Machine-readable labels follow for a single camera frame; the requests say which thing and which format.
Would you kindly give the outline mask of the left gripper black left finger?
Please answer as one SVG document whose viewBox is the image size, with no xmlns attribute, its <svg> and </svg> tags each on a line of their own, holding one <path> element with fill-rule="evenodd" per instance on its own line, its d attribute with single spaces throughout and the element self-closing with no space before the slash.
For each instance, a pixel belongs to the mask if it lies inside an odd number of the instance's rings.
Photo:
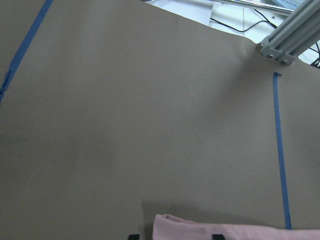
<svg viewBox="0 0 320 240">
<path fill-rule="evenodd" d="M 127 240 L 140 240 L 140 234 L 130 234 Z"/>
</svg>

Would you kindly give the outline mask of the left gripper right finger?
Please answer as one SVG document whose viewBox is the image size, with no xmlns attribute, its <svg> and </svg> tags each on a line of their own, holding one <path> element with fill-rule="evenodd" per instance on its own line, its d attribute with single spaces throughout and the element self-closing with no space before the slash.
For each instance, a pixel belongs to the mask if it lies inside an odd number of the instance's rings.
<svg viewBox="0 0 320 240">
<path fill-rule="evenodd" d="M 223 235 L 222 234 L 213 234 L 212 240 L 223 240 Z"/>
</svg>

